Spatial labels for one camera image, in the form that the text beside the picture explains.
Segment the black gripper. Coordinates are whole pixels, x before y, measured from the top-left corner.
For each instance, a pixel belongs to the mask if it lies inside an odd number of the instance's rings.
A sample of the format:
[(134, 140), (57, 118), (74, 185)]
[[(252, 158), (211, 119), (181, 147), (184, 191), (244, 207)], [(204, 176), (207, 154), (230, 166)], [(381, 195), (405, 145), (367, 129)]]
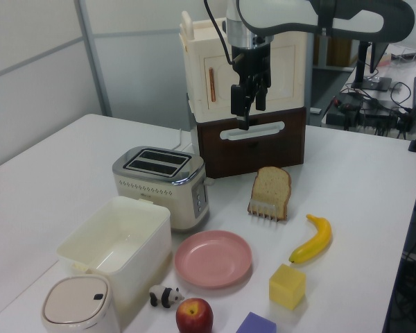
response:
[(256, 109), (266, 110), (266, 96), (271, 86), (270, 46), (274, 36), (252, 36), (247, 46), (232, 46), (233, 70), (239, 75), (239, 84), (231, 86), (231, 113), (236, 116), (239, 129), (250, 127), (249, 86), (258, 85)]

